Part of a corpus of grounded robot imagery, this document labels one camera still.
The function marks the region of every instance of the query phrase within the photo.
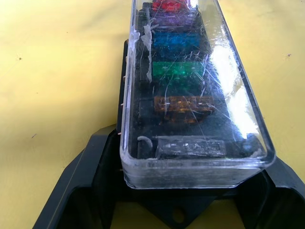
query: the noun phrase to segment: clear plastic cover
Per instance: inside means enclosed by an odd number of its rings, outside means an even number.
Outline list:
[[[234,187],[275,152],[216,0],[134,0],[120,154],[133,188]]]

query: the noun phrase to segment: yellow table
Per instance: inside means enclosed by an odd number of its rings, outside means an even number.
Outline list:
[[[220,4],[277,153],[305,181],[305,1]],[[90,135],[116,122],[130,6],[0,0],[1,229],[31,228]],[[243,228],[230,201],[215,202],[189,228],[200,224]],[[131,226],[166,228],[142,207],[118,204],[112,228]]]

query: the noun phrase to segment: black plastic base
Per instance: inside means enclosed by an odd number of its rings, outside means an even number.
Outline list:
[[[122,86],[127,43],[124,45]],[[119,106],[118,123],[121,123]],[[246,229],[305,228],[305,185],[279,158],[231,189],[134,190],[127,187],[119,156],[120,125],[92,135],[67,166],[34,229],[109,229],[117,201],[138,202],[173,229],[187,227],[215,199],[234,199]],[[183,221],[173,219],[179,209]]]

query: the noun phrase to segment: mounting hole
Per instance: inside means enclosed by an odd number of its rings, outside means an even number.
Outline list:
[[[175,207],[173,209],[173,220],[176,223],[183,223],[185,221],[185,211],[181,207]]]

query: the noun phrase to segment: green fuse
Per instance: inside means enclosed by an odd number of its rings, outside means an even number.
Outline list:
[[[192,74],[203,75],[201,62],[153,62],[153,76],[160,78],[164,76],[190,76]]]

